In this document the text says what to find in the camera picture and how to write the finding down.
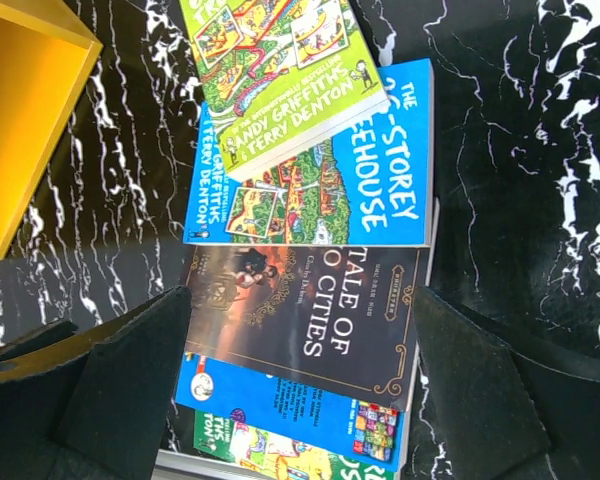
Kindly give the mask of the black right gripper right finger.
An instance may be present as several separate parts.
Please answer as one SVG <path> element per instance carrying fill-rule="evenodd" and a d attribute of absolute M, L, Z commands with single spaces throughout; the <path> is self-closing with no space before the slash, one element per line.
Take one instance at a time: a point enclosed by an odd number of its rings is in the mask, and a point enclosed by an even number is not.
<path fill-rule="evenodd" d="M 600 360 L 445 301 L 414 318 L 458 479 L 600 479 Z"/>

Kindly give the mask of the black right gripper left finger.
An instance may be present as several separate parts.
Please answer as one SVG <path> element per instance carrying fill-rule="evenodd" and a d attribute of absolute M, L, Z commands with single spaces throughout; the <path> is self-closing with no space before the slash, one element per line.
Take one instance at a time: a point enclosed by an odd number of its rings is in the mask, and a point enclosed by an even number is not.
<path fill-rule="evenodd" d="M 0 479 L 148 479 L 191 315 L 172 288 L 84 332 L 69 320 L 0 347 Z"/>

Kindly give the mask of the blue paperback book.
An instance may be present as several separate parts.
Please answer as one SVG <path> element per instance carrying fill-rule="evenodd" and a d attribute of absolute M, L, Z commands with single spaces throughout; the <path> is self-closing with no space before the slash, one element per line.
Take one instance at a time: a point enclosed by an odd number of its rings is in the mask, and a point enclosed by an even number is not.
<path fill-rule="evenodd" d="M 186 352 L 175 401 L 398 472 L 404 414 L 320 388 Z"/>

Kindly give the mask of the dark Tale of Two Cities book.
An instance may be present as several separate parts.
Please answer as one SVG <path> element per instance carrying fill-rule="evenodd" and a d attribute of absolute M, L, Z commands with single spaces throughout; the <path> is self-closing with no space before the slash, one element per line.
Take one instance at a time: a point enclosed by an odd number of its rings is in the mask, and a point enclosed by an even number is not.
<path fill-rule="evenodd" d="M 191 353 L 406 410 L 427 248 L 196 246 Z"/>

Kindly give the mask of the blue 26-storey treehouse book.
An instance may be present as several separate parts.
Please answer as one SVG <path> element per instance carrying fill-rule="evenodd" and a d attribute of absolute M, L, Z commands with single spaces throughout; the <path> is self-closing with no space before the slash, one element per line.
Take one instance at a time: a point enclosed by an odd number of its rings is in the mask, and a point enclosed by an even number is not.
<path fill-rule="evenodd" d="M 243 182 L 224 171 L 202 108 L 182 241 L 422 247 L 434 224 L 434 71 L 379 70 L 384 111 Z"/>

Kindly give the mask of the light green 65-storey treehouse book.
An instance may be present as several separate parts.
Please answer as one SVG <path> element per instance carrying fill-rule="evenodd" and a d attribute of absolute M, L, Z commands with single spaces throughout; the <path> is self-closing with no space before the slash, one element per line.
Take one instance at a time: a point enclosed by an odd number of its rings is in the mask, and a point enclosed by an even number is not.
<path fill-rule="evenodd" d="M 275 167 L 389 104 L 347 0 L 180 6 L 233 180 Z"/>

